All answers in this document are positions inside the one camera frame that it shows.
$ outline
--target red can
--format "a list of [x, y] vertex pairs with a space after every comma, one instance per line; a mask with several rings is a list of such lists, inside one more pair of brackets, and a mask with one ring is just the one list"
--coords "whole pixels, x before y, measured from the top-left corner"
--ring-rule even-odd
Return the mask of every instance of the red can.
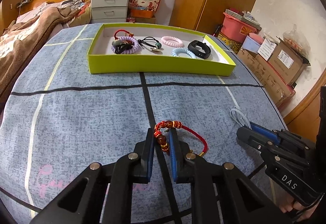
[[128, 17], [128, 18], [127, 18], [127, 22], [128, 22], [128, 23], [136, 23], [134, 17]]

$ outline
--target brown blanket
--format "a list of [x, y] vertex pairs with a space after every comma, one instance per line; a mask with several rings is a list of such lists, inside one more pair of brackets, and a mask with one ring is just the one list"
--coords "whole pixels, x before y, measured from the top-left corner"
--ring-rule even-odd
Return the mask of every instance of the brown blanket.
[[0, 112], [15, 81], [59, 23], [71, 20], [79, 10], [51, 7], [26, 23], [11, 24], [0, 37]]

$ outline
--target black smart band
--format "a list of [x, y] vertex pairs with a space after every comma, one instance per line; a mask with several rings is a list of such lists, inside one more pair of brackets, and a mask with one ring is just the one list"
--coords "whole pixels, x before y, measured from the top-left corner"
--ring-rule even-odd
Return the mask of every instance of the black smart band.
[[[205, 51], [205, 53], [196, 49], [196, 46], [201, 47], [203, 49], [203, 51]], [[194, 40], [194, 41], [190, 42], [188, 45], [188, 49], [191, 52], [193, 52], [198, 58], [202, 58], [202, 59], [207, 59], [211, 54], [211, 48], [209, 46], [207, 46], [205, 43], [202, 43], [198, 40]]]

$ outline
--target orange sticker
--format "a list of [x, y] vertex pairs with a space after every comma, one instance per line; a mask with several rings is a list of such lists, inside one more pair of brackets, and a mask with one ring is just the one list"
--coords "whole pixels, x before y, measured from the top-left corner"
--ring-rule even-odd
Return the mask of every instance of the orange sticker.
[[242, 28], [240, 29], [240, 34], [245, 35], [245, 36], [249, 35], [249, 33], [251, 33], [251, 32], [254, 32], [254, 31], [245, 26], [242, 26]]

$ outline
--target light blue spiral hair tie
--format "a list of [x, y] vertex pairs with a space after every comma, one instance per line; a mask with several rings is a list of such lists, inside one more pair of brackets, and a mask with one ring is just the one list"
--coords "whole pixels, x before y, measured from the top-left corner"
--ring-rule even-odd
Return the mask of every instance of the light blue spiral hair tie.
[[185, 53], [189, 55], [192, 59], [196, 59], [196, 55], [186, 48], [175, 48], [174, 50], [172, 50], [171, 54], [173, 57], [179, 57], [178, 54], [180, 53]]

